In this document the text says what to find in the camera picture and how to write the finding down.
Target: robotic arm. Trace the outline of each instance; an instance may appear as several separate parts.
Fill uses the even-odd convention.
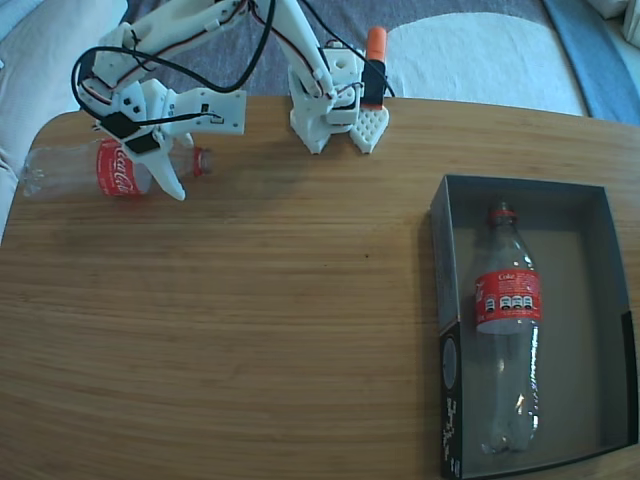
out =
[[[102,46],[78,61],[72,83],[78,103],[97,119],[99,128],[117,139],[131,160],[143,163],[162,189],[178,200],[185,198],[185,192],[169,160],[173,140],[189,146],[192,132],[244,133],[246,93],[238,88],[261,48],[243,78],[229,87],[215,86],[192,72],[215,88],[177,94],[156,79],[142,84],[139,80],[154,63],[170,64],[169,58],[249,15],[265,25],[261,46],[273,32],[289,61],[294,104],[290,121],[312,153],[319,153],[331,134],[342,132],[351,132],[363,151],[371,151],[388,124],[384,107],[375,112],[360,108],[364,63],[346,48],[320,48],[296,0],[172,0],[106,35]],[[374,123],[371,115],[378,131],[367,136],[364,123]]]

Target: bottle neck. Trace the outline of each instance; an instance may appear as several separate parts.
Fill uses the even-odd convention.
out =
[[[518,238],[515,222],[505,218],[496,219],[491,225],[491,237],[495,244],[512,244]]]

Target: coca-cola bottle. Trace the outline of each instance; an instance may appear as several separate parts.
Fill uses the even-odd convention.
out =
[[[209,152],[198,147],[174,145],[169,157],[178,177],[209,173]],[[32,150],[21,177],[23,194],[49,200],[67,194],[138,196],[151,188],[147,168],[133,163],[112,139],[78,147],[45,147]]]
[[[542,318],[540,279],[516,230],[513,208],[489,208],[490,238],[475,282],[475,322],[483,365],[479,442],[483,452],[523,451],[540,422],[536,361]]]

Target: orange cap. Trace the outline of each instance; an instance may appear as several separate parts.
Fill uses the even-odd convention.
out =
[[[367,59],[384,63],[387,53],[387,31],[382,27],[373,27],[367,37]]]

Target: open box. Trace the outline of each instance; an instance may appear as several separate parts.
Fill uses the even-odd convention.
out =
[[[529,449],[487,455],[475,358],[474,257],[501,197],[537,262],[544,303],[538,344],[540,425]],[[602,187],[447,175],[431,204],[442,360],[442,476],[525,473],[638,443],[633,323]]]

